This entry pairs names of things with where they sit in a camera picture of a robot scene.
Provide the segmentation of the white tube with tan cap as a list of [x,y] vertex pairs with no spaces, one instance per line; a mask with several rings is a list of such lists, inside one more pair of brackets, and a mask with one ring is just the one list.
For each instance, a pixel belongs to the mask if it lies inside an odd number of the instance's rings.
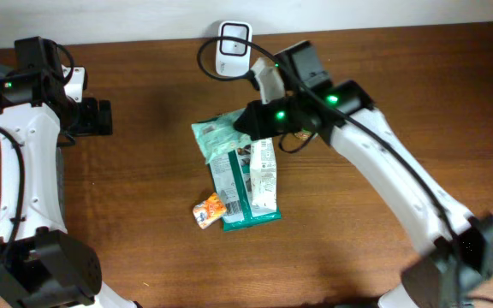
[[253,215],[276,212],[276,156],[271,138],[252,143],[250,176]]

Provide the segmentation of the mint green wipes packet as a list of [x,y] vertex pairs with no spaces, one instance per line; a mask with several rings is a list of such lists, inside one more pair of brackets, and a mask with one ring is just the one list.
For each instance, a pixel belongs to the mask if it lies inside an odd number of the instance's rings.
[[252,143],[250,136],[234,128],[235,122],[245,110],[235,110],[207,121],[191,125],[199,150],[205,158],[205,164],[230,151]]

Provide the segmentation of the green 3M gloves package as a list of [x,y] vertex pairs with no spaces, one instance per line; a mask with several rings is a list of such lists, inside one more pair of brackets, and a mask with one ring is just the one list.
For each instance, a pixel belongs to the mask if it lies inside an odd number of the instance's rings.
[[250,228],[282,218],[276,212],[254,216],[252,213],[252,189],[250,176],[252,144],[216,157],[209,164],[215,192],[227,207],[223,216],[225,232]]

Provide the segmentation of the orange snack packet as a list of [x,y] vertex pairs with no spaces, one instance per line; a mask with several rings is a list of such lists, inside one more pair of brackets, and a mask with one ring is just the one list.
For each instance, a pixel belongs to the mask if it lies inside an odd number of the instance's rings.
[[193,207],[193,216],[201,229],[208,228],[212,223],[221,219],[226,212],[226,205],[216,193]]

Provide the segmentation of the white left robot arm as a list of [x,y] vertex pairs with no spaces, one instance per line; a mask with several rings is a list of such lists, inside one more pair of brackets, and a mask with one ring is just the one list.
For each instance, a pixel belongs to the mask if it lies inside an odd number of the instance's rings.
[[128,307],[96,252],[65,227],[62,149],[112,132],[110,103],[87,98],[87,73],[60,44],[15,42],[0,65],[0,298],[13,307]]

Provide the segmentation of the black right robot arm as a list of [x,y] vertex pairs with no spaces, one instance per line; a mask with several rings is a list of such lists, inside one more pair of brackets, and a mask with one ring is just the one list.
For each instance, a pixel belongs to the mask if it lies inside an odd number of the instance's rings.
[[253,140],[307,131],[345,157],[405,229],[419,258],[397,287],[350,307],[472,307],[493,277],[493,216],[475,217],[404,147],[355,81],[334,84],[314,46],[263,52],[247,73],[260,98],[235,128]]

